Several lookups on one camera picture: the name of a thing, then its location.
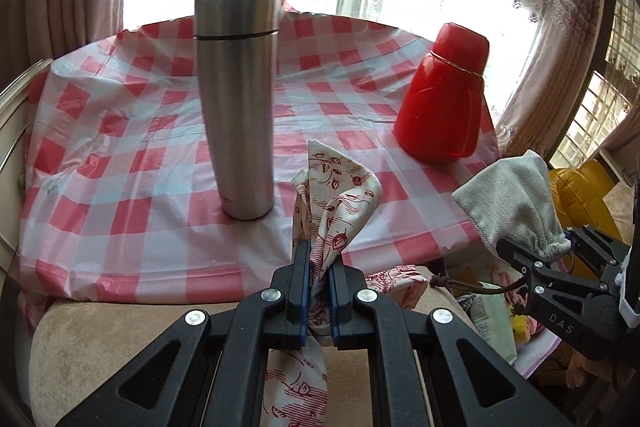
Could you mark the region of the grey drawstring pouch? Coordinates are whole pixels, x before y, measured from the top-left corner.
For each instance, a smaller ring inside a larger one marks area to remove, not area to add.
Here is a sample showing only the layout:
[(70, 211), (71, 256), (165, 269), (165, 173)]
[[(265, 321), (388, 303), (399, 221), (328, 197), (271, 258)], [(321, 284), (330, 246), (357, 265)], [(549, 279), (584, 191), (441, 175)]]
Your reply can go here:
[(494, 256), (501, 239), (544, 261), (570, 251), (553, 204), (547, 165), (533, 150), (494, 162), (457, 188), (452, 198)]

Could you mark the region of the red floral white cloth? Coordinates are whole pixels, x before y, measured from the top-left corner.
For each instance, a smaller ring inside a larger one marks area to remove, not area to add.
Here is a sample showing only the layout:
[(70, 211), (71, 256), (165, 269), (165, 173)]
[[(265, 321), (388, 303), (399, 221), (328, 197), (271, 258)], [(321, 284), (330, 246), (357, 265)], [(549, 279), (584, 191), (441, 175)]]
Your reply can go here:
[(293, 243), (310, 244), (311, 304), (306, 345), (276, 350), (267, 365), (263, 426), (322, 426), (328, 406), (328, 370), (323, 348), (331, 340), (329, 267), (367, 224), (383, 189), (367, 167), (317, 140), (308, 142), (307, 168), (292, 180), (296, 191)]

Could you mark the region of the yellow leather sofa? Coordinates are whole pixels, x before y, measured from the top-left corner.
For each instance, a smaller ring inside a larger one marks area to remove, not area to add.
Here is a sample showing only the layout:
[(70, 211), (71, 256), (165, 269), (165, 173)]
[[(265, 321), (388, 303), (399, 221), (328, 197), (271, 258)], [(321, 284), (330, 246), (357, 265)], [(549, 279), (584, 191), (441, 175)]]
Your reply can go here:
[(578, 168), (548, 172), (556, 215), (563, 228), (589, 225), (621, 241), (620, 230), (603, 197), (614, 187), (614, 179), (597, 161), (590, 159)]

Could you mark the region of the storage box with items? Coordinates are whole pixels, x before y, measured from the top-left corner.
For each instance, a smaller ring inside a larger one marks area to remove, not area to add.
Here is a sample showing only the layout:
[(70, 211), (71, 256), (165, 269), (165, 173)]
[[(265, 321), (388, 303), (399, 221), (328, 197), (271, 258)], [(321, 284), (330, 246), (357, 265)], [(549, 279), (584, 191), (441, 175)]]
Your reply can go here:
[[(480, 247), (445, 260), (446, 274), (455, 280), (485, 288), (506, 286), (521, 277), (506, 262)], [(528, 378), (560, 344), (559, 337), (514, 308), (524, 298), (517, 291), (501, 295), (454, 293), (480, 338), (498, 352), (521, 376)]]

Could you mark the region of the beige upholstered stool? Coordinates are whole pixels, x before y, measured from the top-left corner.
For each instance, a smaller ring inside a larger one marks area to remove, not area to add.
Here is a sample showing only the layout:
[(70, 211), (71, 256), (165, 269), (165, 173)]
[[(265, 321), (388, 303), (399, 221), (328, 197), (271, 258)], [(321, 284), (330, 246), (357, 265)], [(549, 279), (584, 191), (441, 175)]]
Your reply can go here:
[(305, 258), (232, 308), (76, 303), (38, 327), (29, 389), (40, 426), (425, 426), (435, 412), (414, 338), (436, 311), (425, 272), (369, 280), (337, 265), (328, 340), (310, 330)]

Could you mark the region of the red plastic jug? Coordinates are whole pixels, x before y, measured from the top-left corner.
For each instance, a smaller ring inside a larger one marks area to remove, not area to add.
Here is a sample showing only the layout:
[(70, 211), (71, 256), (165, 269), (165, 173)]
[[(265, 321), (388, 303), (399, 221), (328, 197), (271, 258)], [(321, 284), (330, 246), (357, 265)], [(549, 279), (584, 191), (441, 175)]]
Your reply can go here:
[(414, 73), (394, 135), (425, 164), (446, 165), (474, 153), (480, 134), (489, 41), (455, 23), (442, 25)]

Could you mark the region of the beige patterned curtain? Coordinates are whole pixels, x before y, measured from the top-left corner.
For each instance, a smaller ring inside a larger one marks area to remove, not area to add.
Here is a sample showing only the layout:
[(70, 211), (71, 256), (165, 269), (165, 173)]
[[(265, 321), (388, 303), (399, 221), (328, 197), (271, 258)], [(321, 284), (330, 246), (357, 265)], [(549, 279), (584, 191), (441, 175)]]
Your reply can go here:
[(550, 0), (523, 80), (496, 124), (503, 157), (544, 157), (561, 139), (585, 89), (605, 0)]

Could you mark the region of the red white checkered tablecloth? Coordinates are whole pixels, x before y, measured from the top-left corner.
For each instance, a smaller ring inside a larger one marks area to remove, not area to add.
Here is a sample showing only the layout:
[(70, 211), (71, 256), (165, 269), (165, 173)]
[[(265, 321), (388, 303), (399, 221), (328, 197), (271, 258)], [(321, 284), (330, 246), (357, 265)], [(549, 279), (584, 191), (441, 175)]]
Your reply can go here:
[(372, 273), (431, 261), (476, 232), (452, 192), (499, 156), (477, 146), (447, 166), (393, 132), (430, 43), (342, 16), (288, 13), (273, 82), (206, 109), (189, 17), (88, 44), (28, 91), (20, 283), (32, 300), (216, 303), (264, 287), (292, 254), (294, 176), (319, 141), (370, 169), (378, 209), (347, 262)]

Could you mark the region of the cream ornate cabinet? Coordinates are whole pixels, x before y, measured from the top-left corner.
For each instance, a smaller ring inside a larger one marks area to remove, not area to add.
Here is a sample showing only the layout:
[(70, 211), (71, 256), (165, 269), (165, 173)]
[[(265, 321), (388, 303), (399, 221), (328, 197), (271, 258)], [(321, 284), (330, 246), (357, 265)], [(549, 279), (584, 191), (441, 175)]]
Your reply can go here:
[(28, 96), (32, 82), (47, 74), (51, 60), (40, 60), (1, 92), (1, 269), (9, 270), (17, 256), (20, 217), (25, 198), (25, 138)]

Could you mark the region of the stainless steel thermos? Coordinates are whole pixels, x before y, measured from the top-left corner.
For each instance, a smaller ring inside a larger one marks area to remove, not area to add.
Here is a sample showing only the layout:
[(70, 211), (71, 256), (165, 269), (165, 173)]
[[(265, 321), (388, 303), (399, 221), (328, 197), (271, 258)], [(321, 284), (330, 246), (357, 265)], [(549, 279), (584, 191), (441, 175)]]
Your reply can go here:
[(198, 90), (221, 207), (236, 220), (274, 205), (273, 88), (279, 0), (195, 0)]

